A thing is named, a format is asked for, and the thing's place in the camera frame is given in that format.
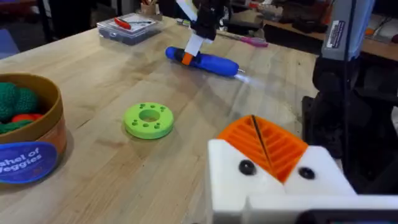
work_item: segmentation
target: bushel of veggies label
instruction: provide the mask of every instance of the bushel of veggies label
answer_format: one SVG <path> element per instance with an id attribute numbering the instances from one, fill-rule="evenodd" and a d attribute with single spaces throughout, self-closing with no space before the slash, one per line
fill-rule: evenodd
<path id="1" fill-rule="evenodd" d="M 25 184 L 47 175 L 57 163 L 57 150 L 46 142 L 0 144 L 0 183 Z"/>

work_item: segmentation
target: floor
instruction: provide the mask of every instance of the floor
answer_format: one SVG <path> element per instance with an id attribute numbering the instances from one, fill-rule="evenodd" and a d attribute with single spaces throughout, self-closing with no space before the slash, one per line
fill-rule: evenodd
<path id="1" fill-rule="evenodd" d="M 38 16 L 12 17 L 0 13 L 0 29 L 7 29 L 23 52 L 46 44 Z"/>
<path id="2" fill-rule="evenodd" d="M 116 16 L 116 13 L 113 9 L 98 4 L 92 13 L 92 27 L 95 27 L 96 22 L 107 20 L 114 16 Z M 0 12 L 0 29 L 7 29 L 10 32 L 20 52 L 40 47 L 47 43 L 38 15 L 15 17 Z"/>

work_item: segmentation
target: white robot part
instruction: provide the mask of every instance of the white robot part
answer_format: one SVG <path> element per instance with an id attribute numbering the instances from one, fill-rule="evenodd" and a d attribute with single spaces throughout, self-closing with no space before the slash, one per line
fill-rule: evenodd
<path id="1" fill-rule="evenodd" d="M 294 223 L 312 209 L 397 209 L 398 197 L 356 195 L 326 149 L 309 146 L 285 183 L 257 164 L 255 173 L 239 170 L 249 160 L 222 139 L 208 143 L 206 202 L 208 223 Z M 305 178 L 305 167 L 315 174 Z"/>
<path id="2" fill-rule="evenodd" d="M 191 21 L 196 21 L 198 19 L 198 9 L 193 5 L 192 0 L 177 0 L 177 4 L 181 7 L 184 13 L 189 17 Z M 192 32 L 192 35 L 185 47 L 185 52 L 197 56 L 202 43 L 213 43 L 212 40 L 202 38 Z"/>

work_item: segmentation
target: black screw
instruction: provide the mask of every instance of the black screw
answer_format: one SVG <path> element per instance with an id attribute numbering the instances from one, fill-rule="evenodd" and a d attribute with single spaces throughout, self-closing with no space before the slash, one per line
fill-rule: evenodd
<path id="1" fill-rule="evenodd" d="M 239 170 L 244 175 L 256 174 L 256 167 L 254 166 L 254 163 L 247 159 L 241 161 L 239 164 Z"/>
<path id="2" fill-rule="evenodd" d="M 300 167 L 298 169 L 298 174 L 307 180 L 315 179 L 315 173 L 308 167 Z"/>

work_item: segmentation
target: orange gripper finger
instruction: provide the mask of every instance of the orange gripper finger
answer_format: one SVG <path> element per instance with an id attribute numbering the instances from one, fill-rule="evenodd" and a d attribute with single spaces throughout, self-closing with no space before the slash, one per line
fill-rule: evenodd
<path id="1" fill-rule="evenodd" d="M 189 63 L 191 63 L 191 61 L 192 61 L 192 58 L 193 58 L 193 55 L 192 54 L 190 54 L 190 53 L 185 53 L 184 54 L 184 58 L 182 58 L 182 63 L 184 64 L 184 65 L 189 65 Z"/>
<path id="2" fill-rule="evenodd" d="M 258 116 L 245 116 L 224 129 L 224 139 L 284 183 L 308 147 L 298 137 Z"/>

